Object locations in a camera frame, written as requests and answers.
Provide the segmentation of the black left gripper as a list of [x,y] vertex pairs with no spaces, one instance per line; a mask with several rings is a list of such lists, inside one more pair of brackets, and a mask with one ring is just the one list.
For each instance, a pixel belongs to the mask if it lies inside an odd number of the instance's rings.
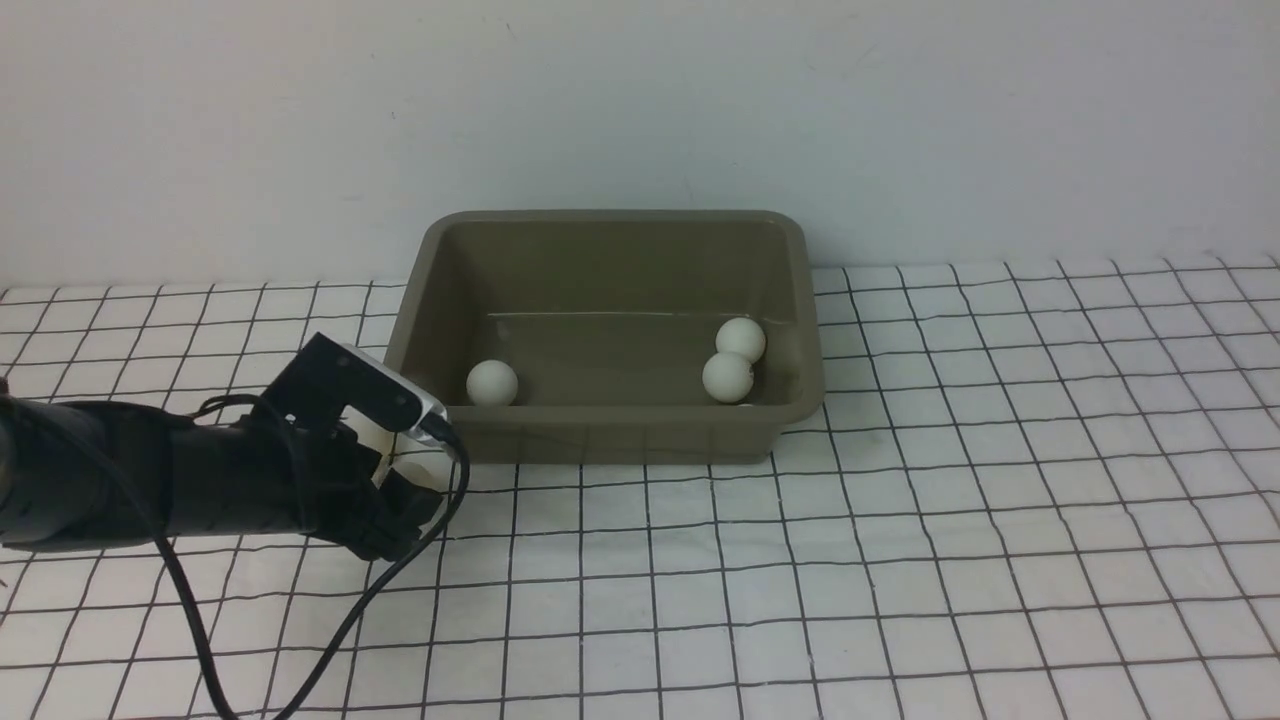
[[380,478],[387,465],[358,441],[355,416],[308,430],[293,416],[239,420],[239,528],[339,544],[365,561],[407,556],[445,506],[439,495]]

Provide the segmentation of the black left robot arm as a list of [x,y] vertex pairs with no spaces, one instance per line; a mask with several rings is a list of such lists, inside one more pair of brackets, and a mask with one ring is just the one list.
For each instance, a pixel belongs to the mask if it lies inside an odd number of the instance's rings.
[[3,546],[116,550],[214,536],[306,536],[396,561],[444,506],[385,470],[353,428],[311,429],[248,395],[227,427],[140,404],[3,396]]

